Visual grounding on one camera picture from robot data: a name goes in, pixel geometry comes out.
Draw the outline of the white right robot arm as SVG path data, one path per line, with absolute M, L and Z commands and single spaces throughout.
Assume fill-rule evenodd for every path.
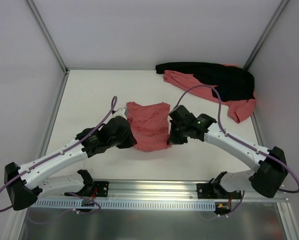
M 288 175 L 288 170 L 284 168 L 287 163 L 285 153 L 281 148 L 275 146 L 268 149 L 252 144 L 221 129 L 211 116 L 202 113 L 196 117 L 183 105 L 176 106 L 169 117 L 171 145 L 185 144 L 188 138 L 199 140 L 224 150 L 248 166 L 245 171 L 221 172 L 207 188 L 210 194 L 222 199 L 236 191 L 254 190 L 271 199 L 279 191 Z

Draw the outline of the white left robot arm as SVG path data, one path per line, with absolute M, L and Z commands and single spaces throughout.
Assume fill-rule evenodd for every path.
M 68 144 L 37 160 L 23 165 L 15 162 L 4 168 L 4 183 L 15 211 L 32 206 L 38 199 L 47 196 L 75 193 L 89 197 L 95 189 L 95 181 L 87 170 L 54 176 L 66 167 L 84 161 L 116 147 L 128 149 L 137 143 L 130 123 L 122 116 L 111 118 L 100 129 L 86 128 Z

